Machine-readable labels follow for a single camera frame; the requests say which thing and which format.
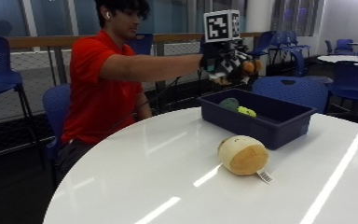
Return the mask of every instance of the person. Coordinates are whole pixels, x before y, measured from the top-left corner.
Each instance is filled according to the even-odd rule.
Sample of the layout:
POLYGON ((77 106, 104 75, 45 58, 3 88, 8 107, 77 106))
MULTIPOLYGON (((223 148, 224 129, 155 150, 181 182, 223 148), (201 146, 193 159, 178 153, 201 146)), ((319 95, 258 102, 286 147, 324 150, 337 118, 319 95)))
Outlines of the person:
POLYGON ((135 38, 150 7, 146 0, 94 0, 101 30, 72 46, 69 109, 57 156, 61 177, 88 150, 112 133, 151 117, 141 82, 191 74, 201 54, 135 55, 124 43, 135 38))

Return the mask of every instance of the window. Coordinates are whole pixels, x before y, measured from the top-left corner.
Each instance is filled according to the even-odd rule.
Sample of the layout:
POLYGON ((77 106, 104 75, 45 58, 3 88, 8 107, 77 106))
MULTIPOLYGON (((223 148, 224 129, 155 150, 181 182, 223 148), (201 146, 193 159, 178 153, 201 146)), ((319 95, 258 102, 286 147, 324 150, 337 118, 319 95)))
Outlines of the window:
POLYGON ((187 0, 153 0, 150 16, 141 22, 139 33, 186 33, 187 0))
POLYGON ((247 0, 213 0, 213 11, 227 9, 235 9, 239 11, 239 32, 244 32, 246 29, 246 6, 247 0))
POLYGON ((195 32, 203 33, 203 13, 206 12, 205 9, 205 1, 197 0, 195 5, 195 32))
POLYGON ((296 35, 312 35, 318 0, 275 0, 271 30, 294 30, 296 35))
POLYGON ((78 35, 94 35, 100 31, 94 1, 74 0, 78 35))
POLYGON ((66 1, 30 0, 30 8, 37 35, 72 35, 66 1))
POLYGON ((0 0, 0 35, 28 35, 20 0, 0 0))

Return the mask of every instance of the red t-shirt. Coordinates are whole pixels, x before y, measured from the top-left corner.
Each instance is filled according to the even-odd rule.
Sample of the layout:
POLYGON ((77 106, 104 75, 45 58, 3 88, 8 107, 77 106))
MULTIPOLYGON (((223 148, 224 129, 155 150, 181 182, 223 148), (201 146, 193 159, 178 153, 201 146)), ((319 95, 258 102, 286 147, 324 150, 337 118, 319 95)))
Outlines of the red t-shirt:
POLYGON ((104 61, 113 54, 131 56, 135 53, 126 45, 118 49, 105 31, 81 38, 72 46, 70 103, 62 143, 78 139, 97 144, 135 122, 129 114, 134 110, 135 96, 142 92, 141 83, 100 78, 104 61))

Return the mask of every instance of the navy blue bin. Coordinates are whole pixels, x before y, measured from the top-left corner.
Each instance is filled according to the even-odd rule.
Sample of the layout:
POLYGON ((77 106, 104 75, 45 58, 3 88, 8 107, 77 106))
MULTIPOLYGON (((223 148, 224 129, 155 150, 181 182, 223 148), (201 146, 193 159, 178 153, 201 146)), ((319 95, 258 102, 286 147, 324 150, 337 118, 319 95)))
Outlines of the navy blue bin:
POLYGON ((242 90, 227 90, 198 97, 202 118, 238 135, 260 141, 267 149, 275 150, 306 134, 311 115, 316 109, 242 90), (255 112, 255 118, 230 111, 218 104, 235 98, 240 106, 255 112))

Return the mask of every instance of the white round table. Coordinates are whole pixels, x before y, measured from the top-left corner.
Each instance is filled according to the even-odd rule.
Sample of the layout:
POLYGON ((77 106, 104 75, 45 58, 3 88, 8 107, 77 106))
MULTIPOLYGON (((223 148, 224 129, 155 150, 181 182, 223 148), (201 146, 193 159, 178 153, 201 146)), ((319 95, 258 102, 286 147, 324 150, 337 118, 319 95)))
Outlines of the white round table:
POLYGON ((230 136, 199 108, 126 127, 73 166, 44 223, 358 223, 356 123, 312 115, 308 133, 270 151, 271 184, 221 166, 230 136))
POLYGON ((339 61, 351 61, 358 62, 358 56, 352 55, 328 55, 328 56, 319 56, 316 58, 319 61, 324 63, 336 63, 339 61))

